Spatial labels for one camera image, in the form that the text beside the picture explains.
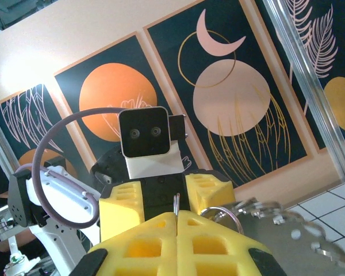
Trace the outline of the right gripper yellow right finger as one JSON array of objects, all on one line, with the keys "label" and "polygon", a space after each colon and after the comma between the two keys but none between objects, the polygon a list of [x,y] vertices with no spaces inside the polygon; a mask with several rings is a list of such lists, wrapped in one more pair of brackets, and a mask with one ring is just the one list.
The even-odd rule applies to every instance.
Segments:
[{"label": "right gripper yellow right finger", "polygon": [[285,275],[262,243],[190,211],[177,221],[178,275]]}]

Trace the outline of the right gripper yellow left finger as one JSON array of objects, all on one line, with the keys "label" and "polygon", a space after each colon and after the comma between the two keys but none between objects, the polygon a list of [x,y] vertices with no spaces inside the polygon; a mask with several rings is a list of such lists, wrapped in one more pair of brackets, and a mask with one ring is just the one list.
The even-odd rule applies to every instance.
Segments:
[{"label": "right gripper yellow left finger", "polygon": [[160,214],[96,246],[71,275],[176,275],[177,218]]}]

